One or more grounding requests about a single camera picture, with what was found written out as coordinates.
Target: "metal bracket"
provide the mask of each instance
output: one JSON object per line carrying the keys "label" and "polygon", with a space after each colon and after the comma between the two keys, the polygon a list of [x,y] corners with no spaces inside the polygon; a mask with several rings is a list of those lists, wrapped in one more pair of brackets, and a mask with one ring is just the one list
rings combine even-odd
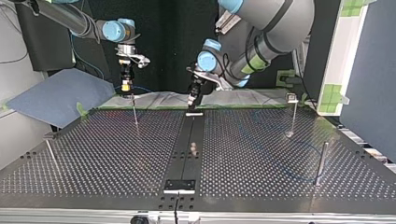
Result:
{"label": "metal bracket", "polygon": [[203,79],[206,79],[206,80],[209,80],[209,81],[212,81],[212,82],[218,84],[219,88],[222,91],[225,91],[218,75],[207,73],[207,72],[193,71],[190,67],[187,67],[187,71],[194,73],[198,77],[201,77]]}
{"label": "metal bracket", "polygon": [[216,22],[216,33],[227,34],[241,18],[237,15],[231,14],[229,11],[225,11],[220,19]]}
{"label": "metal bracket", "polygon": [[166,180],[165,194],[194,194],[195,180]]}

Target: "white wall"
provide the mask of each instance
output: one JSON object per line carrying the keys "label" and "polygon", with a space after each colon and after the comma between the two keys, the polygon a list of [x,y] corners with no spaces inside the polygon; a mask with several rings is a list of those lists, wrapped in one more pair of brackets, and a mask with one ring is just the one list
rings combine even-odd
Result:
{"label": "white wall", "polygon": [[[17,17],[2,8],[19,27]],[[25,53],[21,34],[0,15],[0,105],[44,80],[42,73],[33,71],[29,56],[17,63],[1,63],[19,59]],[[49,125],[0,106],[0,169],[37,146],[49,131]]]}

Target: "blue cloth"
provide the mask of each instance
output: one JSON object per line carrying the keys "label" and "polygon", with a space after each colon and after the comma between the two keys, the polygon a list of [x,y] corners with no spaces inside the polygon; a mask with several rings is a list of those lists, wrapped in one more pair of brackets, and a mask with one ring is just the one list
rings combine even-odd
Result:
{"label": "blue cloth", "polygon": [[65,69],[18,95],[7,106],[23,115],[64,128],[84,110],[102,105],[115,94],[113,85],[75,68]]}

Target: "cable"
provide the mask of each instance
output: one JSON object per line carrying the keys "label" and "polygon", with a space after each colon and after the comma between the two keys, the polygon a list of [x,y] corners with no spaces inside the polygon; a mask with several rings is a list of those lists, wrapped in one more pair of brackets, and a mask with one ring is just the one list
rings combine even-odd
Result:
{"label": "cable", "polygon": [[175,224],[178,224],[177,207],[178,207],[178,197],[179,197],[179,196],[180,196],[180,193],[177,195],[176,204],[175,204],[175,210],[174,210]]}
{"label": "cable", "polygon": [[16,60],[8,61],[8,62],[7,62],[7,61],[5,61],[5,62],[0,62],[0,64],[5,64],[5,63],[17,63],[17,62],[22,61],[24,58],[26,58],[27,55],[28,55],[28,52],[26,51],[26,53],[23,55],[23,57],[21,57],[21,58],[19,58],[19,59],[16,59]]}
{"label": "cable", "polygon": [[9,5],[0,5],[0,10],[3,14],[3,17],[6,18],[6,20],[8,20],[9,24],[20,34],[22,34],[22,31],[18,28],[17,25],[14,24],[14,22],[12,21],[12,19],[7,15],[7,13],[3,10],[3,7],[8,8],[9,10],[11,10],[15,15],[17,15],[17,11],[9,6]]}
{"label": "cable", "polygon": [[[300,59],[299,59],[299,57],[298,57],[298,53],[296,53],[296,60],[297,60],[298,70],[300,71],[300,73],[301,73],[302,75],[304,75],[304,72],[303,72],[303,70],[301,70],[301,67],[300,67],[300,63],[299,63]],[[318,108],[317,108],[317,106],[316,106],[315,103],[314,103],[314,99],[311,97],[311,95],[309,94],[308,88],[305,86],[305,82],[304,82],[303,77],[301,77],[301,76],[297,76],[297,77],[299,77],[300,80],[303,82],[303,87],[304,87],[304,89],[305,89],[306,94],[308,95],[309,100],[311,101],[311,103],[312,103],[312,105],[314,106],[315,110],[318,111]]]}
{"label": "cable", "polygon": [[138,90],[147,91],[147,92],[154,92],[154,91],[151,91],[149,89],[146,89],[146,88],[140,87],[140,86],[133,86],[133,89],[138,89]]}
{"label": "cable", "polygon": [[[264,103],[262,103],[263,105],[265,103],[267,103],[268,101],[272,100],[272,98],[269,98],[268,100],[266,100]],[[219,108],[224,108],[224,109],[229,109],[226,106],[221,106],[219,105]],[[261,110],[258,110],[254,113],[253,115],[253,120],[255,121],[256,124],[259,125],[264,125],[264,126],[268,126],[268,123],[261,123],[260,119],[258,118],[258,114],[261,112]],[[244,135],[246,137],[246,139],[250,139],[252,140],[251,142],[255,145],[256,148],[262,148],[262,151],[265,152],[265,154],[268,156],[269,160],[276,165],[277,167],[280,168],[280,170],[285,173],[286,175],[290,176],[291,178],[297,179],[297,180],[301,180],[304,182],[313,182],[315,181],[318,177],[323,176],[326,169],[323,169],[321,174],[318,174],[318,176],[315,175],[315,177],[313,176],[304,176],[304,175],[298,175],[296,173],[294,173],[287,165],[284,165],[282,162],[280,162],[277,158],[274,158],[274,156],[270,153],[270,150],[268,150],[267,148],[261,146],[261,144],[254,142],[254,138],[251,137],[251,134],[248,133],[248,130],[243,127],[242,122],[238,122],[238,127],[240,132],[242,133],[242,135]],[[321,151],[319,149],[317,149],[316,147],[314,147],[312,144],[307,143],[305,141],[296,141],[291,137],[287,137],[285,130],[283,130],[280,127],[275,127],[272,125],[269,125],[270,128],[275,129],[275,130],[280,130],[282,132],[282,134],[286,137],[286,139],[288,139],[289,141],[300,145],[300,146],[306,146],[308,148],[310,148],[311,150],[314,150],[316,153],[319,154],[319,156],[321,155]]]}
{"label": "cable", "polygon": [[[14,9],[13,7],[11,7],[11,6],[7,5],[7,4],[5,4],[5,3],[0,3],[0,10],[1,10],[3,16],[6,17],[6,19],[8,20],[8,22],[10,22],[11,25],[15,28],[15,30],[21,35],[21,31],[20,31],[20,30],[18,29],[18,27],[12,22],[11,18],[10,18],[10,17],[7,15],[7,13],[2,9],[2,7],[7,7],[7,8],[9,8],[13,13],[16,14],[17,12],[15,11],[15,9]],[[29,54],[29,53],[28,53],[28,51],[26,50],[25,54],[24,54],[22,57],[20,57],[19,59],[15,59],[15,60],[11,60],[11,61],[0,62],[0,64],[17,63],[17,62],[20,62],[20,61],[22,61],[23,59],[25,59],[25,58],[28,56],[28,54]]]}
{"label": "cable", "polygon": [[84,59],[82,59],[78,55],[78,53],[76,52],[75,47],[74,47],[74,41],[73,41],[73,35],[72,34],[70,34],[70,42],[71,42],[71,45],[72,45],[72,50],[73,50],[74,54],[76,55],[76,57],[78,57],[82,62],[87,64],[89,67],[91,67],[91,68],[95,69],[96,71],[98,71],[100,73],[100,75],[102,76],[102,79],[105,80],[105,74],[102,72],[102,70],[100,70],[100,68],[96,67],[95,65],[93,65],[91,63],[88,63],[87,61],[85,61]]}

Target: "green tape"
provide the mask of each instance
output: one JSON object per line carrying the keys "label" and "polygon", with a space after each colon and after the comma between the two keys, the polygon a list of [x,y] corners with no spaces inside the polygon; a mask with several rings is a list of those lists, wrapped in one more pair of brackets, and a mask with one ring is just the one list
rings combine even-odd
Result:
{"label": "green tape", "polygon": [[1,105],[1,108],[2,108],[3,110],[9,110],[9,108],[8,108],[8,106],[7,106],[6,104],[2,104],[2,105]]}
{"label": "green tape", "polygon": [[295,77],[295,74],[296,74],[296,72],[293,69],[277,71],[276,86],[277,87],[292,88],[293,84],[287,84],[286,82],[281,81],[280,79],[282,77]]}
{"label": "green tape", "polygon": [[335,113],[341,103],[341,85],[326,84],[322,93],[319,112]]}
{"label": "green tape", "polygon": [[77,108],[77,111],[78,111],[79,115],[81,116],[81,118],[87,117],[88,111],[86,111],[84,109],[84,107],[82,106],[82,104],[80,102],[77,102],[76,108]]}
{"label": "green tape", "polygon": [[[257,54],[250,60],[250,64],[256,70],[262,70],[266,67],[265,62]],[[242,69],[242,72],[247,75],[254,73],[253,69],[251,69],[248,64]]]}
{"label": "green tape", "polygon": [[361,14],[361,8],[364,6],[365,0],[345,0],[341,17],[357,17]]}
{"label": "green tape", "polygon": [[305,106],[306,98],[308,98],[308,94],[306,94],[306,93],[304,92],[303,95],[301,96],[301,100],[300,100],[300,102],[299,102],[299,106]]}

